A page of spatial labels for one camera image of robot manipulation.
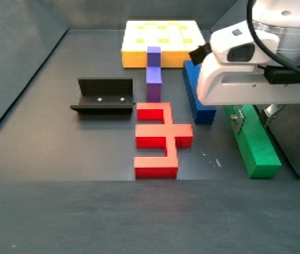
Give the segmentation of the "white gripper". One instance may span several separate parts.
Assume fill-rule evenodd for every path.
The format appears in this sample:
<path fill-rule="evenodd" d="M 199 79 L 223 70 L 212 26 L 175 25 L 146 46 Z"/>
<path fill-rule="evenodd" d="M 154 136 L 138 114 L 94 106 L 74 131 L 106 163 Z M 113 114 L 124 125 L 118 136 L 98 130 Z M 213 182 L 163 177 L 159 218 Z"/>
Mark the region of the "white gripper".
<path fill-rule="evenodd" d="M 272 118 L 282 104 L 300 103 L 300 83 L 267 81 L 259 66 L 268 64 L 270 57 L 256 45 L 246 22 L 213 32 L 211 47 L 197 85 L 204 105 L 271 104 L 264 114 Z M 238 109 L 229 119 L 232 130 L 239 133 L 246 120 L 243 110 Z"/>

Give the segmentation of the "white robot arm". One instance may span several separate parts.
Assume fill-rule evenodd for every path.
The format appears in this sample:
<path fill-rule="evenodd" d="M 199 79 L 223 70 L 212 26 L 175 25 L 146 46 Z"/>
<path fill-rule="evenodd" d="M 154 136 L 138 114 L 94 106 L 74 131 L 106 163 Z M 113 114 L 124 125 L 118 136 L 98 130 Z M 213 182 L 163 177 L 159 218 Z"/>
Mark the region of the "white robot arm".
<path fill-rule="evenodd" d="M 191 58 L 201 67 L 199 100 L 232 107 L 235 131 L 243 105 L 266 104 L 272 117 L 300 103 L 300 0 L 248 0 L 247 20 L 217 30 Z"/>

